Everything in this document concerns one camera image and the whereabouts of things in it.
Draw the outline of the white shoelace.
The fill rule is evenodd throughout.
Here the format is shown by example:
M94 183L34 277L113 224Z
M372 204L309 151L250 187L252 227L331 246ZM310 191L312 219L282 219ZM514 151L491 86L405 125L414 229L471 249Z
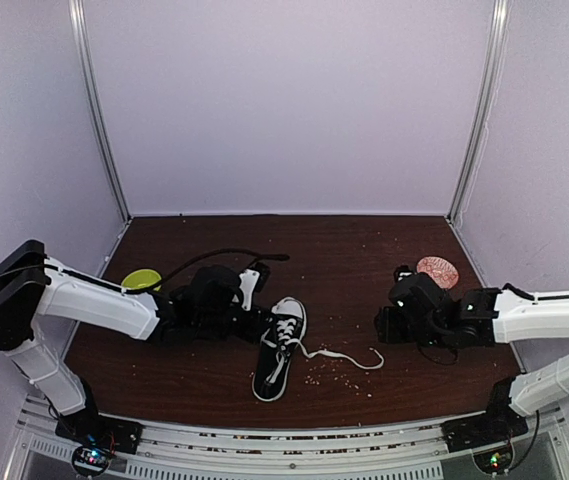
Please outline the white shoelace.
M292 355L297 349L300 350L303 357L307 360L314 359L318 356L336 360L346 360L361 370L378 370L385 365L384 356L375 348L370 348L370 351L376 355L378 362L374 365L364 365L358 362L352 356L349 356L342 352L327 349L319 349L309 352L301 338L290 336L284 336L283 338L280 338L277 335L272 335L272 331L266 331L261 336L260 343L275 350L275 367L271 372L271 374L274 376L277 376L280 372L289 366L291 363Z

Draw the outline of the black white canvas sneaker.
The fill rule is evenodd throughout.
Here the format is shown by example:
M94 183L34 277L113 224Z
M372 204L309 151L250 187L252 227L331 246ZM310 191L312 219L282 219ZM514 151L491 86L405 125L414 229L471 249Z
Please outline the black white canvas sneaker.
M285 297L271 308L260 337L252 382L259 401L274 402L285 393L292 358L306 330L307 314L301 301Z

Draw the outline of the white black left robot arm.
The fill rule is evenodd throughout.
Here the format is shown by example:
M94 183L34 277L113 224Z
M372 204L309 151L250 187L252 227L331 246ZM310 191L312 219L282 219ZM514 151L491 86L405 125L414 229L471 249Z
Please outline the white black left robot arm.
M0 263L0 352L48 400L59 422L87 444L108 433L88 383L46 344L40 317L75 320L159 346L237 336L252 342L266 313L254 297L266 284L269 256L252 252L241 272L205 266L189 284L160 292L162 280L126 288L84 274L28 240Z

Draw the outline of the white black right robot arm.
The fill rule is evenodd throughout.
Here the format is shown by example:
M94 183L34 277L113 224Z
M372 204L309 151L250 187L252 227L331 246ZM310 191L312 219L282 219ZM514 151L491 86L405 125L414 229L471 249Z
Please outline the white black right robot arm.
M403 274L374 326L380 342L459 351L523 340L569 339L569 291L529 293L510 283L453 299L426 273ZM499 440L515 417L569 397L569 354L536 371L495 384L477 419L483 440Z

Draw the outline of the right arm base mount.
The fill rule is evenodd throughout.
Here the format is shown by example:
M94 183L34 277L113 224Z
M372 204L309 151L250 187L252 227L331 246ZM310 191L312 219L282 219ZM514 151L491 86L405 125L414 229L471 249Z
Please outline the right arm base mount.
M469 451L475 467L489 476L506 474L515 466L513 440L529 430L526 419L486 414L446 421L441 429L450 453Z

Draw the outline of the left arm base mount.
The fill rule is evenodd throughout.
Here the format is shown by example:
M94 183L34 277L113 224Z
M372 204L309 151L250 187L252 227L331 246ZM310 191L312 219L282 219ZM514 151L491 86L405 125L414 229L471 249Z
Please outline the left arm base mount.
M138 422L99 415L96 422L78 423L59 417L55 434L75 441L70 463L84 478L104 474L118 454L135 454L143 426Z

